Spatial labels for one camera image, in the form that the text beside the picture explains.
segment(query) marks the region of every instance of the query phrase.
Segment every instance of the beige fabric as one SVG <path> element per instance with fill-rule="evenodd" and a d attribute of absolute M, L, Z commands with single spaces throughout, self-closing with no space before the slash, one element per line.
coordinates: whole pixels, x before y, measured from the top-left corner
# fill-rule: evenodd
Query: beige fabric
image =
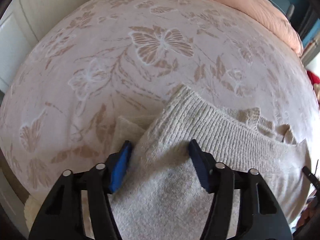
<path fill-rule="evenodd" d="M 29 195 L 25 205 L 24 205 L 24 217 L 26 219 L 26 224 L 31 231 L 33 222 L 41 208 L 42 202 L 37 201 L 33 196 Z"/>
<path fill-rule="evenodd" d="M 123 239 L 138 235 L 141 239 L 200 237 L 211 197 L 197 183 L 192 162 L 188 159 L 187 145 L 192 138 L 217 161 L 223 161 L 233 169 L 258 168 L 288 221 L 299 214 L 309 189 L 308 180 L 301 174 L 303 166 L 310 166 L 306 142 L 289 145 L 260 133 L 258 126 L 269 130 L 273 123 L 263 118 L 257 107 L 222 110 L 184 86 L 158 117 L 118 118 L 110 153 L 119 151 L 125 140 L 135 146 L 125 183 L 118 193 L 110 196 Z M 237 208 L 233 210 L 228 237 L 236 232 L 238 195 L 239 192 L 235 192 L 234 206 Z M 38 207 L 32 197 L 26 204 L 29 212 Z M 192 215 L 189 213 L 191 208 L 194 209 Z M 88 211 L 87 203 L 83 209 Z M 87 236 L 93 237 L 88 217 L 89 213 L 84 212 Z M 170 229 L 167 232 L 168 224 L 171 225 L 169 228 L 177 230 L 174 235 Z"/>
<path fill-rule="evenodd" d="M 218 107 L 259 107 L 319 153 L 318 104 L 296 54 L 213 0 L 92 0 L 54 27 L 0 108 L 0 146 L 42 201 L 65 170 L 108 156 L 120 115 L 159 114 L 185 83 Z"/>
<path fill-rule="evenodd" d="M 235 8 L 257 20 L 290 46 L 300 57 L 303 45 L 285 15 L 268 0 L 215 0 Z"/>
<path fill-rule="evenodd" d="M 320 84 L 313 84 L 313 89 L 315 90 L 317 100 L 320 103 Z"/>

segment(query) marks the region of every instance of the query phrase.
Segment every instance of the floral bedspread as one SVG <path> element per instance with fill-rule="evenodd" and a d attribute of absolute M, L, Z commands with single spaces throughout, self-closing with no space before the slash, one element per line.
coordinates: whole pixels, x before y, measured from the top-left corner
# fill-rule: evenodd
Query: floral bedspread
<path fill-rule="evenodd" d="M 161 112 L 181 83 L 216 106 L 259 107 L 290 124 L 317 160 L 319 110 L 301 61 L 213 0 L 91 0 L 75 10 L 18 70 L 0 109 L 1 149 L 41 201 L 65 169 L 105 160 L 119 115 Z"/>

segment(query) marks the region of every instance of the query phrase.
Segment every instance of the leaf pattern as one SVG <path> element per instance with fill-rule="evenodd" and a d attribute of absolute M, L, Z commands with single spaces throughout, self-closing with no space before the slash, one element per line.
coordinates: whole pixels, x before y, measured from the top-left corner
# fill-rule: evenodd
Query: leaf pattern
<path fill-rule="evenodd" d="M 228 81 L 225 81 L 225 80 L 222 80 L 221 81 L 221 84 L 228 90 L 232 91 L 232 92 L 235 92 L 235 89 L 233 88 L 233 86 L 228 82 Z"/>
<path fill-rule="evenodd" d="M 103 119 L 107 107 L 105 104 L 101 105 L 99 112 L 96 115 L 96 135 L 98 140 L 103 143 L 106 140 L 106 135 L 112 135 L 115 128 L 115 123 L 111 125 L 103 124 Z"/>
<path fill-rule="evenodd" d="M 197 82 L 199 79 L 205 78 L 204 68 L 205 68 L 205 64 L 199 65 L 199 66 L 196 68 L 196 71 L 195 71 L 195 74 L 194 74 L 194 78 L 195 78 L 195 81 L 196 81 L 196 82 Z"/>
<path fill-rule="evenodd" d="M 252 90 L 242 84 L 236 86 L 235 92 L 238 97 L 248 97 L 252 95 Z"/>
<path fill-rule="evenodd" d="M 99 17 L 98 18 L 98 23 L 103 23 L 107 18 L 106 17 Z"/>
<path fill-rule="evenodd" d="M 233 21 L 230 21 L 229 19 L 226 19 L 226 18 L 222 18 L 220 20 L 223 25 L 225 25 L 226 27 L 232 27 L 232 26 L 235 26 L 236 24 L 233 22 Z"/>
<path fill-rule="evenodd" d="M 175 58 L 172 64 L 169 64 L 166 60 L 159 60 L 155 63 L 154 67 L 164 68 L 166 70 L 159 72 L 157 77 L 166 76 L 172 71 L 177 71 L 179 68 L 178 60 Z"/>
<path fill-rule="evenodd" d="M 13 171 L 13 173 L 16 175 L 17 178 L 20 177 L 22 173 L 21 166 L 15 156 L 12 154 L 12 143 L 10 145 L 10 150 L 9 151 L 4 151 L 4 157 L 6 158 L 8 165 L 10 169 Z"/>
<path fill-rule="evenodd" d="M 273 72 L 269 68 L 267 69 L 267 71 L 268 71 L 268 79 L 270 83 L 276 87 L 279 86 L 279 81 L 276 78 L 276 76 L 273 74 Z"/>
<path fill-rule="evenodd" d="M 39 158 L 31 159 L 27 166 L 28 183 L 34 189 L 37 189 L 39 185 L 46 188 L 51 187 L 52 180 L 47 171 L 48 167 L 43 161 Z"/>
<path fill-rule="evenodd" d="M 211 72 L 219 81 L 221 81 L 221 77 L 226 73 L 226 67 L 220 56 L 217 57 L 216 66 L 211 66 Z"/>
<path fill-rule="evenodd" d="M 248 42 L 248 48 L 252 52 L 252 54 L 255 55 L 263 63 L 263 65 L 267 65 L 264 58 L 266 53 L 262 46 L 256 47 L 252 43 Z"/>
<path fill-rule="evenodd" d="M 111 0 L 109 4 L 111 5 L 111 9 L 113 9 L 119 7 L 120 5 L 127 5 L 132 1 L 134 0 Z"/>
<path fill-rule="evenodd" d="M 206 13 L 212 14 L 212 15 L 217 15 L 220 16 L 221 14 L 218 12 L 216 9 L 206 9 L 204 10 Z"/>
<path fill-rule="evenodd" d="M 240 55 L 242 56 L 242 58 L 249 64 L 249 65 L 252 65 L 252 54 L 251 52 L 249 51 L 249 49 L 244 46 L 241 42 L 239 41 L 236 41 L 236 40 L 233 40 L 231 39 L 231 42 L 236 45 L 239 49 L 239 53 Z"/>
<path fill-rule="evenodd" d="M 135 100 L 134 98 L 127 96 L 123 93 L 121 93 L 119 90 L 116 90 L 116 93 L 120 95 L 120 97 L 127 102 L 130 106 L 134 107 L 137 111 L 141 111 L 142 109 L 146 110 L 147 108 L 141 104 L 140 102 L 138 102 L 137 100 Z"/>
<path fill-rule="evenodd" d="M 219 38 L 217 35 L 214 35 L 213 33 L 210 33 L 204 29 L 197 29 L 197 34 L 205 33 L 213 38 Z"/>
<path fill-rule="evenodd" d="M 187 5 L 191 3 L 191 0 L 178 0 L 178 3 L 180 5 Z"/>
<path fill-rule="evenodd" d="M 51 159 L 50 163 L 61 163 L 66 159 L 70 158 L 72 155 L 82 158 L 93 158 L 98 157 L 99 153 L 91 149 L 87 145 L 82 145 L 73 149 L 58 152 L 57 155 Z"/>
<path fill-rule="evenodd" d="M 88 4 L 85 4 L 83 7 L 82 7 L 82 10 L 83 11 L 91 11 L 95 5 L 97 4 L 98 2 L 97 1 L 93 1 L 93 2 L 89 2 Z"/>
<path fill-rule="evenodd" d="M 58 50 L 58 51 L 53 55 L 53 57 L 63 55 L 65 52 L 67 52 L 69 49 L 71 49 L 74 45 L 75 45 L 75 44 L 72 44 L 72 45 L 69 45 L 69 46 L 67 46 L 67 47 L 65 47 L 65 48 L 63 48 L 63 49 Z"/>
<path fill-rule="evenodd" d="M 214 14 L 211 13 L 201 13 L 199 15 L 197 15 L 201 20 L 203 20 L 206 25 L 201 25 L 203 29 L 209 29 L 211 27 L 215 27 L 217 29 L 219 29 L 220 27 L 220 21 L 218 19 L 215 18 Z"/>
<path fill-rule="evenodd" d="M 76 17 L 75 19 L 73 19 L 66 30 L 74 28 L 85 29 L 90 27 L 91 25 L 88 25 L 88 23 L 90 23 L 94 15 L 95 12 L 84 12 L 81 17 Z"/>
<path fill-rule="evenodd" d="M 272 54 L 269 55 L 269 60 L 276 67 L 276 70 L 278 71 L 278 74 L 279 74 L 280 73 L 279 64 L 278 64 L 278 62 L 276 61 L 275 57 Z"/>
<path fill-rule="evenodd" d="M 40 140 L 41 127 L 47 111 L 44 109 L 38 118 L 34 119 L 31 125 L 24 125 L 20 128 L 20 142 L 25 150 L 33 153 Z"/>
<path fill-rule="evenodd" d="M 147 65 L 156 62 L 162 54 L 170 49 L 186 57 L 193 56 L 190 44 L 184 41 L 184 37 L 178 29 L 166 30 L 158 26 L 153 29 L 134 26 L 132 30 L 139 32 L 129 33 L 133 43 L 138 47 L 139 59 Z"/>
<path fill-rule="evenodd" d="M 143 2 L 143 3 L 137 4 L 135 7 L 138 8 L 138 9 L 140 9 L 140 8 L 150 8 L 150 7 L 154 6 L 154 5 L 155 5 L 155 3 L 153 1 L 147 0 L 147 1 Z"/>
<path fill-rule="evenodd" d="M 171 88 L 171 89 L 166 93 L 166 95 L 168 96 L 168 95 L 174 94 L 180 87 L 181 87 L 181 84 L 178 84 L 178 85 L 174 86 L 173 88 Z"/>
<path fill-rule="evenodd" d="M 158 7 L 151 8 L 150 12 L 155 13 L 155 14 L 162 14 L 162 13 L 171 12 L 174 10 L 175 9 L 171 8 L 171 7 L 158 6 Z"/>

